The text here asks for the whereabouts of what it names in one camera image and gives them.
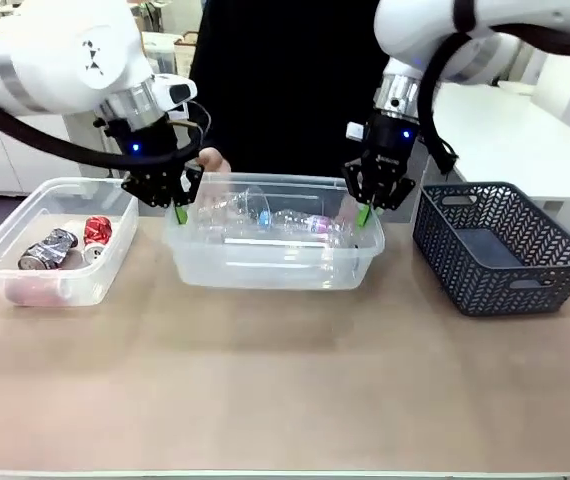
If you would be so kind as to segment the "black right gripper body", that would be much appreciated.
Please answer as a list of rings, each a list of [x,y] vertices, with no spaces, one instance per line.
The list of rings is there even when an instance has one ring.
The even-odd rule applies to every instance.
[[[418,133],[417,123],[375,111],[364,130],[361,156],[364,181],[391,184],[403,178]]]

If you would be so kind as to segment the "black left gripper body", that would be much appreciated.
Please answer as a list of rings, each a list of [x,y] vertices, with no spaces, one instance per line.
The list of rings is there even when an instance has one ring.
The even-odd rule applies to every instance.
[[[105,154],[97,167],[130,171],[186,162],[186,154],[178,149],[178,139],[168,115],[138,130],[133,130],[125,119],[107,121],[97,117],[93,126],[114,140],[120,149],[118,154]]]

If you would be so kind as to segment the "person's right hand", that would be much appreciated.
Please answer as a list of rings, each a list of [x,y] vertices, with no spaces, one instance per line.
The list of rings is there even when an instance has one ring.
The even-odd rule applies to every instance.
[[[200,150],[197,163],[206,172],[229,173],[231,166],[220,151],[214,147],[206,147]]]

